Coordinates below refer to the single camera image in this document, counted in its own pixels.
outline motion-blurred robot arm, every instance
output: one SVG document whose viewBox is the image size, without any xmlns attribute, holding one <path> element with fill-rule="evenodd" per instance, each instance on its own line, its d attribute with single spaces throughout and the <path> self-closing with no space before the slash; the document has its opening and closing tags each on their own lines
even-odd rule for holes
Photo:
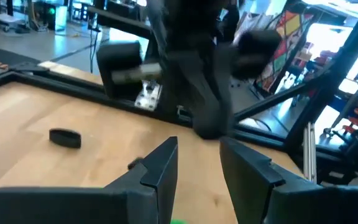
<svg viewBox="0 0 358 224">
<path fill-rule="evenodd" d="M 281 41 L 275 30 L 261 30 L 242 34 L 239 43 L 231 45 L 239 17 L 235 6 L 234 10 L 228 10 L 223 21 L 223 41 L 216 42 L 217 18 L 230 3 L 229 0 L 147 0 L 146 11 L 156 42 L 151 48 L 158 52 L 163 86 L 157 109 L 176 116 L 177 106 L 184 107 L 191 114 L 193 129 L 205 139 L 231 132 L 231 75 L 238 79 L 259 76 Z M 141 79 L 146 79 L 148 74 L 137 76 L 137 83 L 132 78 L 126 79 L 132 83 L 125 86 L 114 81 L 114 69 L 142 66 L 138 49 L 139 43 L 99 49 L 98 64 L 108 96 L 117 97 L 136 88 L 139 92 L 142 88 Z"/>
</svg>

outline gray floor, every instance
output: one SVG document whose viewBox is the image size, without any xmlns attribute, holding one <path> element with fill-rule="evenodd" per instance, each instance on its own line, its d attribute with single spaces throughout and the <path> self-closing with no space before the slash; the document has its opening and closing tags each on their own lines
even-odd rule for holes
<svg viewBox="0 0 358 224">
<path fill-rule="evenodd" d="M 12 34 L 4 33 L 0 28 L 0 49 L 15 52 L 17 54 L 25 55 L 35 58 L 40 61 L 53 60 L 72 52 L 79 51 L 69 57 L 57 60 L 58 63 L 79 68 L 90 72 L 90 33 L 84 28 L 68 25 L 65 32 L 54 33 L 31 32 L 29 34 Z M 142 50 L 145 52 L 148 40 L 128 34 L 116 29 L 104 29 L 101 35 L 98 35 L 98 45 L 100 42 L 122 42 L 138 40 L 141 43 Z M 93 61 L 93 73 L 99 75 L 96 58 Z M 259 99 L 249 90 L 249 84 L 241 83 L 239 86 L 234 85 L 231 88 L 232 100 L 234 102 L 234 111 L 240 111 L 244 108 L 254 105 Z M 291 107 L 291 100 L 283 102 L 280 105 L 274 106 L 267 111 L 253 116 L 255 119 L 260 119 L 265 122 L 272 132 L 286 136 L 288 130 L 291 129 L 293 123 L 301 113 L 306 102 L 299 102 L 296 107 Z M 322 138 L 320 134 L 324 128 L 331 125 L 335 117 L 338 115 L 337 111 L 327 107 L 316 122 L 316 137 L 320 144 L 328 144 L 338 146 L 342 144 L 339 138 Z M 346 124 L 348 121 L 343 120 L 341 124 Z"/>
</svg>

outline colorful poster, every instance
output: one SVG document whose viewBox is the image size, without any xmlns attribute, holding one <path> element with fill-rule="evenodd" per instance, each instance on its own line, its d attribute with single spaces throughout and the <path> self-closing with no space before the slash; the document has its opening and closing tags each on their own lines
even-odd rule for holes
<svg viewBox="0 0 358 224">
<path fill-rule="evenodd" d="M 285 11 L 277 23 L 276 30 L 283 37 L 282 43 L 274 53 L 273 60 L 268 64 L 263 74 L 256 79 L 255 84 L 266 92 L 270 91 L 273 83 L 281 73 L 292 50 L 299 42 L 304 30 L 311 25 L 313 15 L 299 15 Z"/>
</svg>

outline metal bracket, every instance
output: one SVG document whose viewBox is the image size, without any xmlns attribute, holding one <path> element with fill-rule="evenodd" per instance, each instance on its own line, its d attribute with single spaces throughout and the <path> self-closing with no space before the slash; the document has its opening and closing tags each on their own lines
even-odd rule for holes
<svg viewBox="0 0 358 224">
<path fill-rule="evenodd" d="M 162 86 L 151 81 L 142 81 L 143 88 L 137 95 L 135 106 L 143 110 L 154 111 L 160 99 Z"/>
</svg>

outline wooden tabletop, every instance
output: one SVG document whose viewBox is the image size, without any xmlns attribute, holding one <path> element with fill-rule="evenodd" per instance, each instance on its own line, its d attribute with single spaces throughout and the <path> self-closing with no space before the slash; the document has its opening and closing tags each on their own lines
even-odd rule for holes
<svg viewBox="0 0 358 224">
<path fill-rule="evenodd" d="M 52 70 L 99 82 L 99 77 L 64 65 Z M 50 128 L 81 133 L 80 150 L 56 146 Z M 187 223 L 237 223 L 219 158 L 218 141 L 191 129 L 116 110 L 40 88 L 9 83 L 0 87 L 0 187 L 103 187 L 170 136 L 178 136 L 179 165 L 173 218 Z M 246 144 L 301 175 L 282 152 Z"/>
</svg>

